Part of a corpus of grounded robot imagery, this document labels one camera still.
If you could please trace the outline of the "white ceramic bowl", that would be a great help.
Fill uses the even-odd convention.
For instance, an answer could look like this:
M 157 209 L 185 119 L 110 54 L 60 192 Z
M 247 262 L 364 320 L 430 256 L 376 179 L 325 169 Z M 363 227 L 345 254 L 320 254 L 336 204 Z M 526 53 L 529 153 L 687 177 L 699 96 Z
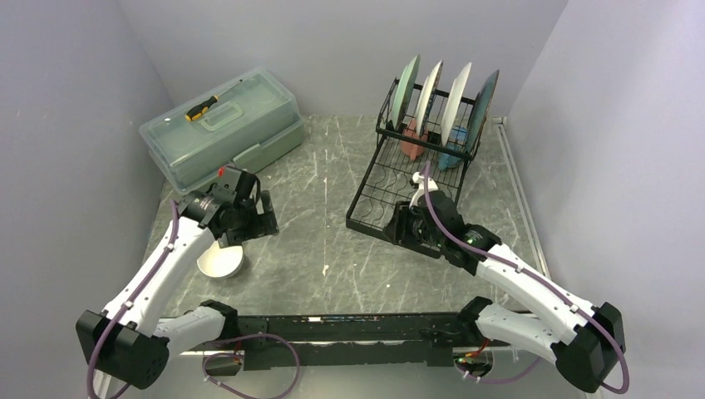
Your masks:
M 245 260 L 242 246 L 221 248 L 213 243 L 197 259 L 199 271 L 208 278 L 224 279 L 235 276 Z

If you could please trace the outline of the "pink ceramic mug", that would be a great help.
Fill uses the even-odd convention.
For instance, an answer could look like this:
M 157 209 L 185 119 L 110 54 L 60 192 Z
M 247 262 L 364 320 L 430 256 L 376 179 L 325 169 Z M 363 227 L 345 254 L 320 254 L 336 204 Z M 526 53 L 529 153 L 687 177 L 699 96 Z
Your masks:
M 402 132 L 402 135 L 420 141 L 428 141 L 429 139 L 428 129 L 424 129 L 420 135 L 417 134 L 417 120 L 415 118 L 411 118 L 407 127 Z M 425 151 L 424 146 L 406 140 L 401 140 L 400 146 L 402 153 L 407 155 L 412 161 L 419 158 Z

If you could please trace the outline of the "black wire dish rack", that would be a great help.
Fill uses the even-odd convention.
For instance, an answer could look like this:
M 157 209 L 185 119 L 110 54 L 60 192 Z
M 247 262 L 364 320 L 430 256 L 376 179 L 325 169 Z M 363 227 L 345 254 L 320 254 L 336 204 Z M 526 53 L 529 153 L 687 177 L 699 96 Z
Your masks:
M 431 97 L 431 111 L 424 120 L 423 130 L 428 129 L 428 141 L 403 136 L 407 124 L 415 118 L 415 106 L 422 90 L 422 85 L 418 83 L 413 87 L 411 104 L 399 129 L 393 131 L 390 119 L 398 81 L 398 78 L 392 81 L 377 115 L 374 125 L 377 135 L 375 150 L 345 216 L 347 228 L 381 240 L 385 240 L 382 229 L 392 218 L 395 203 L 411 200 L 415 191 L 412 187 L 415 172 L 422 170 L 424 164 L 430 161 L 431 177 L 446 195 L 458 202 L 466 173 L 481 145 L 480 138 L 476 155 L 472 156 L 466 152 L 466 143 L 461 145 L 450 138 L 447 145 L 441 144 L 441 118 L 449 96 L 447 91 L 441 89 L 435 90 Z M 425 151 L 412 161 L 402 153 L 401 140 L 422 145 Z

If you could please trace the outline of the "red teal flower plate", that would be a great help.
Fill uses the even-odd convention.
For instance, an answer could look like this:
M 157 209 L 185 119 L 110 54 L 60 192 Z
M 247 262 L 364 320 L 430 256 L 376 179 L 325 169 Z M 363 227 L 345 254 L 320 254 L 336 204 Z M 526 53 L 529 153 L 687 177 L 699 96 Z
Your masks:
M 472 63 L 468 62 L 452 82 L 444 114 L 441 118 L 441 144 L 443 146 L 447 145 L 450 140 L 451 130 L 456 120 L 458 108 L 471 73 L 471 68 Z

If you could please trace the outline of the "red teal rimmed plate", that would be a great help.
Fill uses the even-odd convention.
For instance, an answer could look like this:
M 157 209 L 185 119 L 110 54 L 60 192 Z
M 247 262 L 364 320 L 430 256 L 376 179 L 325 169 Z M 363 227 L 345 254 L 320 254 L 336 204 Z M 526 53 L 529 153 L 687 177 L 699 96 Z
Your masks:
M 418 97 L 417 108 L 415 112 L 416 121 L 416 138 L 421 138 L 424 128 L 424 120 L 426 119 L 426 114 L 431 106 L 431 97 L 434 95 L 437 88 L 438 82 L 442 74 L 444 61 L 440 60 L 432 69 L 429 75 L 426 77 L 424 84 L 422 85 L 421 93 Z

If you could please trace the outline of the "light blue flower plate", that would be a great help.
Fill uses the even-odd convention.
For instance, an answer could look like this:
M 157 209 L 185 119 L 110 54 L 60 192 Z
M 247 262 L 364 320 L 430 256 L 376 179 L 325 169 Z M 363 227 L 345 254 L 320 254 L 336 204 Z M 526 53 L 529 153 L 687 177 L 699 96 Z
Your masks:
M 404 116 L 406 115 L 413 87 L 416 83 L 421 55 L 416 54 L 404 67 L 399 78 L 395 95 L 392 99 L 390 126 L 393 131 L 399 129 Z

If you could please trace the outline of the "dark blue speckled plate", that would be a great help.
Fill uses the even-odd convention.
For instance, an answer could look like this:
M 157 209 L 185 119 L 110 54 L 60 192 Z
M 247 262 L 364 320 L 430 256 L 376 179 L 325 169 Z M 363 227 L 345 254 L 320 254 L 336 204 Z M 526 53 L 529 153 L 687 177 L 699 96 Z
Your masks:
M 482 88 L 478 91 L 475 98 L 474 106 L 471 110 L 466 129 L 466 152 L 472 156 L 476 155 L 479 147 L 481 132 L 491 106 L 493 96 L 495 94 L 496 85 L 499 79 L 500 70 L 492 72 L 484 82 Z

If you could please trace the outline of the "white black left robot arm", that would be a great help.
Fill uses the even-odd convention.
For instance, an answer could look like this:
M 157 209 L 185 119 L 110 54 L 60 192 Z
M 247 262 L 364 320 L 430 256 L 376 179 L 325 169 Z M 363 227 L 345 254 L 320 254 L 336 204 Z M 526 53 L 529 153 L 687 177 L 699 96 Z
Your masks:
M 170 200 L 171 221 L 157 248 L 101 311 L 86 310 L 77 320 L 88 397 L 99 396 L 97 372 L 123 383 L 114 395 L 120 397 L 129 387 L 152 385 L 170 360 L 192 347 L 211 342 L 226 349 L 237 342 L 238 311 L 216 300 L 160 321 L 188 269 L 213 244 L 226 251 L 279 231 L 270 193 L 262 190 L 257 175 L 233 165 L 219 174 L 237 180 L 232 185 L 214 182 L 205 191 Z

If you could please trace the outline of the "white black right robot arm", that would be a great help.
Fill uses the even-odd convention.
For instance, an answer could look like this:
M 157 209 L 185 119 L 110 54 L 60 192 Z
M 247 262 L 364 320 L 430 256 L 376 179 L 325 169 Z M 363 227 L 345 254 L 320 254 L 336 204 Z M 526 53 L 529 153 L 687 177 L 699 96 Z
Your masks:
M 628 390 L 621 312 L 610 303 L 595 306 L 549 281 L 496 234 L 465 223 L 441 191 L 396 202 L 383 233 L 408 249 L 427 244 L 439 250 L 451 265 L 492 283 L 530 311 L 520 314 L 488 298 L 473 298 L 457 314 L 463 342 L 477 345 L 487 338 L 531 352 L 583 392 L 606 387 L 606 377 L 619 367 L 623 382 L 612 391 Z

